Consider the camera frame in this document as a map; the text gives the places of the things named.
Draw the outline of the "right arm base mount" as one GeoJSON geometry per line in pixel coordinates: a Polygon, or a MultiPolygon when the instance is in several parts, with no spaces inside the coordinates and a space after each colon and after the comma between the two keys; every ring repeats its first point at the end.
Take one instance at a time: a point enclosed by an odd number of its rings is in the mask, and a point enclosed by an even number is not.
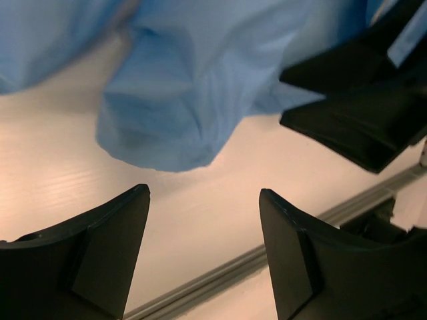
{"type": "Polygon", "coordinates": [[[391,223],[395,198],[389,198],[363,214],[343,223],[340,229],[381,244],[394,244],[405,238],[407,231],[391,223]]]}

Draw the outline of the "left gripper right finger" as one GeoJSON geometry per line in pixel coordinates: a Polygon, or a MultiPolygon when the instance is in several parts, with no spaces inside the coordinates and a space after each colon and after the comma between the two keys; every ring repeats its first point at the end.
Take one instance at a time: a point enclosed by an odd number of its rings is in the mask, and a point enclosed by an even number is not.
{"type": "Polygon", "coordinates": [[[425,319],[426,230],[394,244],[349,234],[260,192],[279,319],[425,319]]]}

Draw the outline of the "front aluminium rail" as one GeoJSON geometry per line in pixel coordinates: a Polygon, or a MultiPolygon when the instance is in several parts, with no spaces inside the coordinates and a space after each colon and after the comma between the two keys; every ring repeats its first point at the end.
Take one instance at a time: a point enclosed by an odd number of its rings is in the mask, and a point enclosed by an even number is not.
{"type": "MultiPolygon", "coordinates": [[[[392,198],[407,185],[426,175],[421,165],[410,167],[395,176],[359,193],[327,210],[319,218],[339,224],[392,198]]],[[[252,249],[208,273],[125,314],[125,319],[167,319],[187,313],[211,298],[237,285],[268,266],[263,245],[252,249]]]]}

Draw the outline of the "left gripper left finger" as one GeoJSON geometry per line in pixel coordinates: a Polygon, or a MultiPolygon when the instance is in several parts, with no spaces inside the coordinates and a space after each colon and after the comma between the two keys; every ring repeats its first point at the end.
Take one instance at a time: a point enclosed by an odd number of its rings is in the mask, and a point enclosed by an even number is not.
{"type": "Polygon", "coordinates": [[[2,319],[122,319],[149,212],[139,184],[54,226],[1,242],[2,319]]]}

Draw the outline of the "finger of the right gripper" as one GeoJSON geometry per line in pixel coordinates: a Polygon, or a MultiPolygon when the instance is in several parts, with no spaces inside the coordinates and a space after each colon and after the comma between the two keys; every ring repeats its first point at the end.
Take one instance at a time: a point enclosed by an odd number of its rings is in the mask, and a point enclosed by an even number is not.
{"type": "Polygon", "coordinates": [[[426,134],[426,95],[395,91],[328,98],[283,113],[282,126],[371,173],[426,134]]]}
{"type": "Polygon", "coordinates": [[[426,86],[425,1],[398,1],[358,36],[280,74],[282,83],[324,95],[395,79],[426,86]]]}

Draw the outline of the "light blue zip jacket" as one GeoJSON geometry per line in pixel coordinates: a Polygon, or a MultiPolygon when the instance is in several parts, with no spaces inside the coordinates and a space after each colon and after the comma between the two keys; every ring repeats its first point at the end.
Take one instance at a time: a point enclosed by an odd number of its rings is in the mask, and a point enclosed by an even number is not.
{"type": "Polygon", "coordinates": [[[1,93],[35,86],[123,29],[131,48],[102,90],[97,142],[137,167],[189,171],[209,165],[248,116],[350,95],[426,95],[397,79],[331,95],[280,81],[397,2],[2,1],[1,93]]]}

